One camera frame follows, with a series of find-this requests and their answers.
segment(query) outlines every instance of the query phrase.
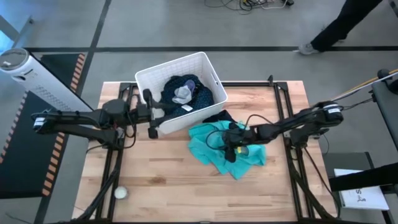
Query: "person's leg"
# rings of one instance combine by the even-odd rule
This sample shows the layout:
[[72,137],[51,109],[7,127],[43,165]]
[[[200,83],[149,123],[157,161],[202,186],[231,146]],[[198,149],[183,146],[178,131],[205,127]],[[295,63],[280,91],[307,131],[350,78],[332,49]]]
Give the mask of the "person's leg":
[[382,0],[346,0],[339,16],[312,41],[313,49],[323,52],[360,23]]

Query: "white laundry basket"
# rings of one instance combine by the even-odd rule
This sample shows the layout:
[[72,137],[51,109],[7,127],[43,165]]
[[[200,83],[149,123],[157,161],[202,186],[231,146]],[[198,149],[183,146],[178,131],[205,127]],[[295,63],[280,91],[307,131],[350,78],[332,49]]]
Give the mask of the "white laundry basket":
[[[213,106],[163,122],[158,128],[162,134],[178,131],[219,113],[228,99],[225,89],[217,77],[209,58],[204,52],[198,52],[137,72],[136,80],[141,101],[145,102],[142,91],[146,88],[152,92],[153,98],[159,101],[161,99],[160,93],[163,91],[164,85],[170,80],[170,77],[186,74],[196,75],[202,84],[211,90],[215,103]],[[163,117],[163,115],[163,110],[154,110],[155,118]]]

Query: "wooden table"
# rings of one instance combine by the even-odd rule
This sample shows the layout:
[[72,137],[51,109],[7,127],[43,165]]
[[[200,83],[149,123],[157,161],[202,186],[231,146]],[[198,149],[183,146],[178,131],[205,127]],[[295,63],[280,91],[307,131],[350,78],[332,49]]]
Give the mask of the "wooden table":
[[[287,83],[294,113],[307,108],[303,82]],[[99,108],[103,103],[118,97],[119,84],[103,84]],[[245,121],[253,113],[261,114],[271,121],[279,119],[273,88],[226,87],[226,92],[228,102],[224,108],[236,121]],[[259,123],[265,121],[253,117],[249,124]],[[282,136],[266,145],[265,166],[253,166],[242,179],[235,180],[229,174],[221,175],[214,165],[203,165],[192,156],[187,147],[190,140],[187,129],[159,139],[149,139],[147,127],[147,124],[138,125],[135,146],[124,150],[119,185],[128,189],[129,196],[117,200],[114,222],[297,220]],[[126,145],[131,143],[131,139],[126,140]],[[92,142],[89,147],[95,145],[98,143]],[[310,140],[307,149],[327,181],[318,142]],[[105,157],[104,149],[94,149],[87,154],[74,218],[82,213],[80,209],[85,209],[98,193]],[[332,197],[322,186],[308,156],[304,154],[303,159],[311,191],[326,210],[335,215]],[[299,191],[303,214],[306,216],[303,193]]]

